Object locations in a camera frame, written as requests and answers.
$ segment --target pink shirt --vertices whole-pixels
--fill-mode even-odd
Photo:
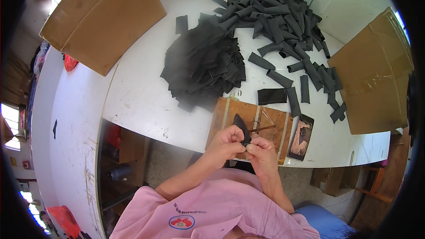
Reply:
[[[302,214],[289,215],[264,195],[256,175],[223,168],[172,201],[141,187],[110,239],[221,239],[236,225],[270,239],[320,238]]]

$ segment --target shirt logo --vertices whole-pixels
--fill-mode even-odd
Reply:
[[[168,224],[179,230],[187,230],[195,225],[195,219],[191,215],[179,215],[171,218]]]

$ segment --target wooden stick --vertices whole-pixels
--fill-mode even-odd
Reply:
[[[256,132],[256,131],[265,130],[265,129],[272,129],[272,128],[275,128],[275,127],[276,127],[276,125],[269,125],[269,126],[262,127],[260,129],[248,130],[248,132]]]

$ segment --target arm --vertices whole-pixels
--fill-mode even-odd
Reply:
[[[243,131],[236,125],[220,130],[199,160],[185,171],[160,184],[155,191],[171,201],[198,186],[211,173],[223,167],[226,160],[231,160],[237,153],[246,150],[240,143],[243,138]]]
[[[273,142],[258,136],[258,134],[253,134],[251,138],[251,144],[247,146],[245,155],[258,176],[263,193],[287,213],[294,213],[294,207],[286,196],[280,181]]]

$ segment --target phone screen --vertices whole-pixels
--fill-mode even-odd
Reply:
[[[307,147],[309,146],[311,132],[313,130],[314,119],[304,114],[300,116],[297,130],[292,140],[291,149],[288,156],[300,161],[304,160]]]

